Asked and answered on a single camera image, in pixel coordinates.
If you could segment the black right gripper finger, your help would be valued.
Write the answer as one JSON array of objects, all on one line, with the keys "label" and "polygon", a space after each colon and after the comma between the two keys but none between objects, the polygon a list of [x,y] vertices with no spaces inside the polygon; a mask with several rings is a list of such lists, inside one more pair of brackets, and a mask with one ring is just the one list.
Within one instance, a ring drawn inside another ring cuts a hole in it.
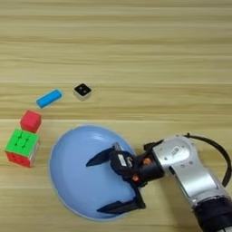
[{"label": "black right gripper finger", "polygon": [[104,162],[109,161],[114,167],[121,167],[120,161],[121,146],[119,144],[113,144],[110,148],[103,150],[91,158],[86,166],[101,165]]},{"label": "black right gripper finger", "polygon": [[105,214],[120,215],[137,209],[144,209],[146,204],[140,194],[140,189],[136,186],[132,186],[135,197],[132,200],[121,202],[115,201],[109,205],[106,205],[98,209],[98,212]]}]

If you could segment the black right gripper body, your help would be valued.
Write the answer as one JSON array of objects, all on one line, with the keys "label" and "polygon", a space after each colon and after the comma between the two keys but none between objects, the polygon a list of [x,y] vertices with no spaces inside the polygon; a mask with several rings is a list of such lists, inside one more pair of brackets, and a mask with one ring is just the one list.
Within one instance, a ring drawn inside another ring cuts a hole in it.
[{"label": "black right gripper body", "polygon": [[129,158],[130,170],[122,179],[138,187],[144,187],[148,182],[162,178],[164,170],[153,152],[161,143],[162,140],[145,144],[143,154]]}]

